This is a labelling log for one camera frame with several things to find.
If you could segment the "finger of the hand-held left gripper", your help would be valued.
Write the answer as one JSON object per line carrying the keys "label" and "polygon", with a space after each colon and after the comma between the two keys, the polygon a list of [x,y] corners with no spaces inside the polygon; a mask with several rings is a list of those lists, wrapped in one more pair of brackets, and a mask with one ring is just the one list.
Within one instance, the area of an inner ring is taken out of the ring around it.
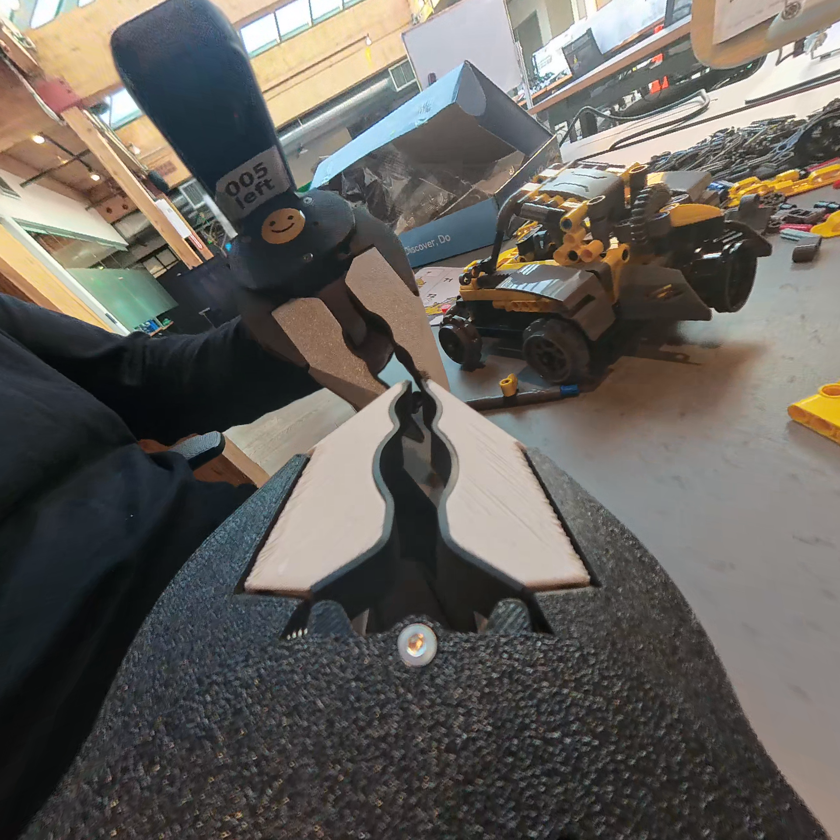
{"label": "finger of the hand-held left gripper", "polygon": [[353,303],[417,384],[449,391],[448,377],[418,291],[411,289],[375,248],[353,259],[345,277]]}
{"label": "finger of the hand-held left gripper", "polygon": [[320,299],[291,300],[271,316],[307,362],[311,377],[356,411],[388,390],[349,347],[339,321]]}

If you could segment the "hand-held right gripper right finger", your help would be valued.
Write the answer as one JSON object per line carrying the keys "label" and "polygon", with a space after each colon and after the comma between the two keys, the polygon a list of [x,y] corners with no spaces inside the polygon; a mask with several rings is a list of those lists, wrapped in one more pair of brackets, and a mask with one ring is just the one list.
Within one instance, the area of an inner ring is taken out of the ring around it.
{"label": "hand-held right gripper right finger", "polygon": [[423,393],[430,462],[444,486],[441,534],[451,550],[531,592],[589,586],[524,446],[434,381]]}

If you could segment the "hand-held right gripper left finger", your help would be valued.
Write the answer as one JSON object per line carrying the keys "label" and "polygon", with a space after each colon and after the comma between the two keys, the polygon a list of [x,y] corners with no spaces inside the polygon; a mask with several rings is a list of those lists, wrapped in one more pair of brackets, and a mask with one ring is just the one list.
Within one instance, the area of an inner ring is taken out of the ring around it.
{"label": "hand-held right gripper left finger", "polygon": [[402,463],[412,385],[401,381],[307,454],[245,578],[248,593],[320,597],[342,574],[388,557],[395,501],[385,469]]}

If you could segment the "person's left forearm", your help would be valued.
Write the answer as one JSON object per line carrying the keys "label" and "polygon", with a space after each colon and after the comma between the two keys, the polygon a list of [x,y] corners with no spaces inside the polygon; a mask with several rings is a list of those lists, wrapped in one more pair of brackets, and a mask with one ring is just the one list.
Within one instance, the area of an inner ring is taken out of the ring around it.
{"label": "person's left forearm", "polygon": [[241,318],[198,334],[119,336],[2,296],[2,332],[112,409],[139,439],[223,432],[321,390]]}

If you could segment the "adjoining grey desk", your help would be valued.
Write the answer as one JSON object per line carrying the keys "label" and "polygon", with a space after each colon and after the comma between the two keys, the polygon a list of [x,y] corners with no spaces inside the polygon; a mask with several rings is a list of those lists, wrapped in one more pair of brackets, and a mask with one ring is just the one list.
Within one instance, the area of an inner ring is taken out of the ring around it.
{"label": "adjoining grey desk", "polygon": [[838,27],[813,52],[774,50],[740,70],[696,73],[638,102],[641,113],[628,121],[598,119],[601,130],[561,144],[565,163],[647,162],[657,154],[684,150],[718,130],[745,127],[755,120],[807,117],[838,98]]}

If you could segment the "white instruction booklet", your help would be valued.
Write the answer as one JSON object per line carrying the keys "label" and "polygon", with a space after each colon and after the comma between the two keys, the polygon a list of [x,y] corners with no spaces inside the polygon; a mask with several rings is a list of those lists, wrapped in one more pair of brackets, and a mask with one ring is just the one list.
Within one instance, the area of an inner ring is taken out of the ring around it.
{"label": "white instruction booklet", "polygon": [[456,304],[461,268],[426,266],[416,272],[416,283],[429,325],[435,328]]}

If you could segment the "blue cardboard box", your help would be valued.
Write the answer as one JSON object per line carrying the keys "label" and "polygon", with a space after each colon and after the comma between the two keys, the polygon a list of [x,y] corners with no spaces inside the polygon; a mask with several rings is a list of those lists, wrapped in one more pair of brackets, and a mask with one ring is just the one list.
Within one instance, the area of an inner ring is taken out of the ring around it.
{"label": "blue cardboard box", "polygon": [[422,163],[491,163],[519,151],[521,168],[491,198],[396,233],[414,268],[492,244],[505,200],[560,158],[553,132],[465,62],[323,160],[311,187],[392,144]]}

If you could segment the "clear plastic bag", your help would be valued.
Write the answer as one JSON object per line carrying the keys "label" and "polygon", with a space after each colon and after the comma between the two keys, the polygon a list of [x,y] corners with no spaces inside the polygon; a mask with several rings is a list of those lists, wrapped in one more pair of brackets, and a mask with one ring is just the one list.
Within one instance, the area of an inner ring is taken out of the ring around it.
{"label": "clear plastic bag", "polygon": [[514,151],[491,163],[422,163],[388,144],[324,188],[401,234],[493,197],[523,162],[523,154]]}

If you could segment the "grey axle blue tips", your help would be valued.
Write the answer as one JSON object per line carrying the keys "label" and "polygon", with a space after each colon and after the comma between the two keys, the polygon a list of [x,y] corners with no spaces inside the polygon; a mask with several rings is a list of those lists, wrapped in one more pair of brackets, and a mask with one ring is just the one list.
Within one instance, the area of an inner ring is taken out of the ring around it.
{"label": "grey axle blue tips", "polygon": [[558,385],[538,391],[516,392],[511,395],[483,396],[466,401],[466,405],[480,413],[507,410],[509,408],[555,403],[581,394],[578,385]]}

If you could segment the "yellow grey brick vehicle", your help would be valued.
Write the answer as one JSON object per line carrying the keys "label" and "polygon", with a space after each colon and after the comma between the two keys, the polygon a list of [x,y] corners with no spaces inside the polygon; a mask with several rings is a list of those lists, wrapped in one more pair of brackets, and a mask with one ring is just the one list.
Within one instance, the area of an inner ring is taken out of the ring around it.
{"label": "yellow grey brick vehicle", "polygon": [[547,383],[572,385],[618,322],[739,312],[772,247],[731,208],[702,171],[545,170],[502,204],[490,255],[463,269],[440,347],[471,371],[484,339],[518,340]]}

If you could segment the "white board panel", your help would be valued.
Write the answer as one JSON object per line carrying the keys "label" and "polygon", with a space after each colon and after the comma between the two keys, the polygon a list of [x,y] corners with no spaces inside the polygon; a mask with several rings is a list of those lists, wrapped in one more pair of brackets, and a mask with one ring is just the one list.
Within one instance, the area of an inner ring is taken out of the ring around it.
{"label": "white board panel", "polygon": [[462,1],[402,33],[422,90],[468,62],[506,93],[528,83],[504,1]]}

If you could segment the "brown wooden table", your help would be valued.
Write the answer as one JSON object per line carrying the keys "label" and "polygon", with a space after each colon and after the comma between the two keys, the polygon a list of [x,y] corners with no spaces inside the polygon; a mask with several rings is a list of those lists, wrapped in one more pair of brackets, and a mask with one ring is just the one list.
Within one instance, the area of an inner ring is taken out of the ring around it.
{"label": "brown wooden table", "polygon": [[572,97],[578,92],[592,87],[594,84],[614,76],[627,67],[635,67],[663,53],[668,47],[690,36],[691,16],[684,17],[672,25],[662,28],[651,36],[638,41],[621,51],[614,57],[604,61],[600,66],[590,70],[580,77],[572,77],[537,91],[537,101],[526,111],[532,116],[548,110],[560,102]]}

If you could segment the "yellow rectangular brick panel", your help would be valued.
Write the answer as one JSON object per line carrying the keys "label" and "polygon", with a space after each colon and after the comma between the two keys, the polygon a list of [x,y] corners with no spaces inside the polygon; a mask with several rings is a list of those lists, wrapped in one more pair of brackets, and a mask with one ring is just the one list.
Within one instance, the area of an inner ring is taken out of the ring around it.
{"label": "yellow rectangular brick panel", "polygon": [[819,391],[787,407],[790,420],[839,445],[839,383],[822,385]]}

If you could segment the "pile of small brick parts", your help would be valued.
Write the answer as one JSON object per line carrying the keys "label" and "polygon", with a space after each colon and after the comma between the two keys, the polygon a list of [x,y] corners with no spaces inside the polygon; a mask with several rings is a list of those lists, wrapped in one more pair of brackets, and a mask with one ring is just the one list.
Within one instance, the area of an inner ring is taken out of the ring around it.
{"label": "pile of small brick parts", "polygon": [[827,170],[829,182],[838,180],[838,158],[800,168],[795,166],[793,148],[810,119],[824,110],[839,110],[835,98],[806,118],[785,115],[755,120],[741,128],[720,129],[694,145],[674,152],[657,154],[648,162],[652,172],[705,172],[712,183],[723,185],[730,198],[742,182],[773,184],[784,193],[783,182],[814,183],[815,173]]}

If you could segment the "dark grey curved fender piece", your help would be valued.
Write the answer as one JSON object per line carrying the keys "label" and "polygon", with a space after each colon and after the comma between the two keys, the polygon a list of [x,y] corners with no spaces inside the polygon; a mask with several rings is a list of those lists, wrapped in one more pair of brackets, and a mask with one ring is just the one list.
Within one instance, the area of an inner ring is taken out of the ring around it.
{"label": "dark grey curved fender piece", "polygon": [[750,228],[763,234],[776,212],[776,203],[766,203],[765,196],[758,194],[745,195],[739,198],[738,204],[728,212],[728,220]]}

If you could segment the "black brick wheel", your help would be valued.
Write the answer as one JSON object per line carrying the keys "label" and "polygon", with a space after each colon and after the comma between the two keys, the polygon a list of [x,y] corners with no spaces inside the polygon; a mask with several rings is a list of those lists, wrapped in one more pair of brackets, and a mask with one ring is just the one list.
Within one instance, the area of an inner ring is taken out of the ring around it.
{"label": "black brick wheel", "polygon": [[805,168],[839,155],[839,110],[824,110],[802,127],[794,144],[794,165]]}

